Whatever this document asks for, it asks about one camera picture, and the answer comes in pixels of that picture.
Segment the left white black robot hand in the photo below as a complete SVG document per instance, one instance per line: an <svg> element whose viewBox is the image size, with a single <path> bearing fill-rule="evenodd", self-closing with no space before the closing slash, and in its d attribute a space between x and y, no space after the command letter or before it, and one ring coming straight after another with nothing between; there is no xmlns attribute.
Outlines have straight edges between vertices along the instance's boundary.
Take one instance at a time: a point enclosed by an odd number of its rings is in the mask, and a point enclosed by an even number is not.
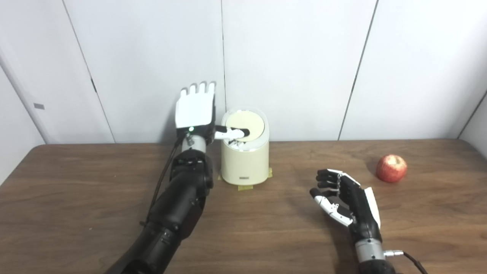
<svg viewBox="0 0 487 274"><path fill-rule="evenodd" d="M216 125L216 82L192 84L180 92L175 106L176 135L185 150L206 151L215 139L238 139L250 135L247 128Z"/></svg>

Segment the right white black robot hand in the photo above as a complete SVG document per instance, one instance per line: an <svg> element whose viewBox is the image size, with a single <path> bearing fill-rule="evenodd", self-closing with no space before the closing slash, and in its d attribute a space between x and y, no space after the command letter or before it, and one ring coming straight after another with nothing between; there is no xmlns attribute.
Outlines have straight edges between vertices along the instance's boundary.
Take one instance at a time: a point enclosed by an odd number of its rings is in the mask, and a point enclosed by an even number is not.
<svg viewBox="0 0 487 274"><path fill-rule="evenodd" d="M371 187L362 188L342 170L320 169L316 188L310 189L314 201L331 219L347 227L354 243L367 239L382 242L380 215Z"/></svg>

